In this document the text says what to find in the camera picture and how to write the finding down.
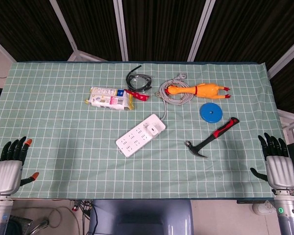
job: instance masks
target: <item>rubber chicken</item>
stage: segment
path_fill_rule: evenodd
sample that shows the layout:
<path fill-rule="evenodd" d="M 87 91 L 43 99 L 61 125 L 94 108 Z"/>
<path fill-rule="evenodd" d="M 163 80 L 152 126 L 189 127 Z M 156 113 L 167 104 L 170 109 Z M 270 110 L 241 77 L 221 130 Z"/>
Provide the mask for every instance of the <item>rubber chicken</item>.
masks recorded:
<path fill-rule="evenodd" d="M 166 93 L 168 94 L 179 94 L 179 93 L 192 93 L 197 97 L 202 98 L 210 98 L 210 99 L 224 99 L 230 98 L 231 95 L 218 95 L 218 90 L 225 90 L 229 91 L 230 88 L 228 87 L 220 87 L 213 83 L 202 83 L 194 87 L 177 87 L 177 86 L 169 86 L 165 89 Z"/>

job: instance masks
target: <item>claw hammer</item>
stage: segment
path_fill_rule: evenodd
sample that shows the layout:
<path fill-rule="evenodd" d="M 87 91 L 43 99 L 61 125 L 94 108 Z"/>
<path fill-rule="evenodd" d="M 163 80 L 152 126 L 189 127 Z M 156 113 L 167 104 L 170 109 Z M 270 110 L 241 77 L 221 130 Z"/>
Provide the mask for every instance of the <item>claw hammer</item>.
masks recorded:
<path fill-rule="evenodd" d="M 220 127 L 218 130 L 214 131 L 211 136 L 209 136 L 207 139 L 205 139 L 200 144 L 193 146 L 190 141 L 186 141 L 185 145 L 189 148 L 191 153 L 193 153 L 195 156 L 201 157 L 201 158 L 207 158 L 201 154 L 199 154 L 199 151 L 206 146 L 208 143 L 213 141 L 214 139 L 221 136 L 224 132 L 226 132 L 228 129 L 230 129 L 235 124 L 239 123 L 240 121 L 236 117 L 231 117 L 230 121 L 228 121 L 225 125 Z"/>

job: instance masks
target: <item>robot finger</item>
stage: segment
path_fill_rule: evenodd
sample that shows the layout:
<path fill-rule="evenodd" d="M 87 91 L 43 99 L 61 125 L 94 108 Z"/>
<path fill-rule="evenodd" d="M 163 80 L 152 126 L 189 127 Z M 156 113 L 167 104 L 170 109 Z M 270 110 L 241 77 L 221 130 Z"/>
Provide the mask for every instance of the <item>robot finger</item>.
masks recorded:
<path fill-rule="evenodd" d="M 13 154 L 13 159 L 14 160 L 21 160 L 20 158 L 20 151 L 22 149 L 23 143 L 26 140 L 26 136 L 24 136 L 23 138 L 20 139 L 18 145 L 15 148 L 15 152 Z"/>
<path fill-rule="evenodd" d="M 18 144 L 19 140 L 15 140 L 10 148 L 9 148 L 9 151 L 8 151 L 8 160 L 13 160 L 13 154 L 14 154 L 14 150 L 15 150 L 15 147 L 16 145 Z"/>
<path fill-rule="evenodd" d="M 264 140 L 264 138 L 262 136 L 258 136 L 258 139 L 260 141 L 260 144 L 263 148 L 263 153 L 264 153 L 264 157 L 265 157 L 265 161 L 267 160 L 267 156 L 270 156 L 270 149 L 267 146 L 267 142 Z"/>
<path fill-rule="evenodd" d="M 258 173 L 257 170 L 256 170 L 255 168 L 250 168 L 250 171 L 251 171 L 251 173 L 253 173 L 253 175 L 256 176 L 257 178 L 262 179 L 262 180 L 268 182 L 268 177 L 267 177 L 267 175 L 265 175 L 265 174 L 261 174 L 261 173 Z"/>
<path fill-rule="evenodd" d="M 0 156 L 0 162 L 6 161 L 8 159 L 7 156 L 8 156 L 8 150 L 9 150 L 10 145 L 11 145 L 11 141 L 6 143 L 5 146 L 3 147 L 3 150 L 2 150 L 2 153 Z"/>
<path fill-rule="evenodd" d="M 268 147 L 270 149 L 271 155 L 272 156 L 276 155 L 276 150 L 274 148 L 274 145 L 273 145 L 273 142 L 272 142 L 272 139 L 271 139 L 270 135 L 268 135 L 267 133 L 265 133 L 265 137 L 266 137 L 267 144 L 268 144 Z"/>
<path fill-rule="evenodd" d="M 38 175 L 39 175 L 39 172 L 35 172 L 32 176 L 30 176 L 26 179 L 22 179 L 20 186 L 23 186 L 23 185 L 29 184 L 30 182 L 35 181 L 37 179 Z"/>
<path fill-rule="evenodd" d="M 278 140 L 276 139 L 276 137 L 271 136 L 271 139 L 272 139 L 272 142 L 273 142 L 274 149 L 276 150 L 277 156 L 283 156 L 281 148 L 280 148 L 280 144 L 279 144 Z"/>
<path fill-rule="evenodd" d="M 282 156 L 288 157 L 289 156 L 288 148 L 286 147 L 285 142 L 281 138 L 279 138 L 279 142 L 280 142 L 280 146 L 281 146 Z"/>
<path fill-rule="evenodd" d="M 28 139 L 22 148 L 22 151 L 20 153 L 20 160 L 22 161 L 22 165 L 24 165 L 25 158 L 27 155 L 27 150 L 30 147 L 31 143 L 32 143 L 32 139 Z"/>

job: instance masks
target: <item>blue plastic lid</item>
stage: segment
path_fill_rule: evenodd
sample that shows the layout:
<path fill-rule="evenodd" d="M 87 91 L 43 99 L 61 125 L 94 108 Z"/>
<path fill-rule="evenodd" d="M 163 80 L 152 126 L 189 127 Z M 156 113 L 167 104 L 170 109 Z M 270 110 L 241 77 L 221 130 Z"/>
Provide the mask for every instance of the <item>blue plastic lid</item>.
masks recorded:
<path fill-rule="evenodd" d="M 222 118 L 222 109 L 215 103 L 206 103 L 202 105 L 199 113 L 202 119 L 209 123 L 218 122 Z"/>

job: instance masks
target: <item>ceiling beam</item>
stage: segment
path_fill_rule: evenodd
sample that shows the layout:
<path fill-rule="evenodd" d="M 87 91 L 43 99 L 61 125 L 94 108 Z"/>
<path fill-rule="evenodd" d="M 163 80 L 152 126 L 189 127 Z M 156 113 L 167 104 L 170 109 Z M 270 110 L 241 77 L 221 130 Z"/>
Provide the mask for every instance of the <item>ceiling beam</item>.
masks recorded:
<path fill-rule="evenodd" d="M 73 51 L 73 53 L 68 58 L 68 61 L 75 61 L 76 60 L 76 53 Z"/>
<path fill-rule="evenodd" d="M 79 58 L 79 52 L 78 52 L 78 49 L 77 49 L 77 45 L 76 45 L 75 40 L 74 40 L 74 38 L 73 38 L 73 36 L 71 34 L 71 31 L 70 31 L 70 29 L 69 29 L 69 27 L 68 27 L 68 25 L 67 25 L 67 23 L 66 23 L 66 21 L 64 19 L 64 16 L 63 16 L 63 14 L 61 12 L 59 4 L 58 4 L 58 2 L 56 0 L 50 0 L 50 3 L 51 3 L 51 5 L 53 7 L 53 10 L 56 13 L 56 15 L 57 15 L 57 17 L 58 17 L 58 19 L 59 19 L 59 21 L 60 21 L 60 23 L 62 25 L 62 28 L 63 28 L 65 34 L 67 35 L 67 38 L 68 38 L 68 40 L 69 40 L 69 42 L 71 44 L 71 47 L 73 49 L 73 53 L 75 53 L 76 59 L 78 59 Z"/>
<path fill-rule="evenodd" d="M 126 32 L 123 15 L 122 0 L 113 0 L 114 12 L 117 21 L 120 49 L 123 61 L 128 61 L 127 43 L 126 43 Z"/>
<path fill-rule="evenodd" d="M 86 52 L 83 52 L 81 50 L 79 50 L 79 56 L 82 57 L 82 58 L 85 58 L 87 60 L 90 60 L 90 61 L 106 61 L 104 59 L 101 59 L 97 56 L 94 56 L 94 55 L 91 55 L 91 54 L 88 54 Z"/>
<path fill-rule="evenodd" d="M 12 57 L 12 55 L 10 55 L 10 53 L 7 52 L 6 49 L 4 49 L 3 46 L 1 46 L 1 44 L 0 44 L 0 52 L 1 52 L 3 55 L 5 55 L 10 61 L 12 61 L 12 62 L 16 62 L 16 60 Z"/>
<path fill-rule="evenodd" d="M 191 47 L 190 54 L 188 56 L 187 61 L 192 62 L 195 60 L 201 39 L 204 35 L 204 32 L 206 30 L 206 26 L 208 24 L 212 9 L 214 8 L 216 0 L 206 0 L 206 3 L 204 5 L 204 9 L 202 10 L 200 20 L 198 23 L 197 31 L 193 40 L 193 44 Z"/>
<path fill-rule="evenodd" d="M 281 69 L 294 59 L 294 45 L 269 69 L 268 77 L 272 79 Z"/>
<path fill-rule="evenodd" d="M 288 118 L 288 119 L 291 119 L 294 121 L 294 114 L 292 114 L 292 113 L 278 109 L 278 114 L 280 117 Z"/>

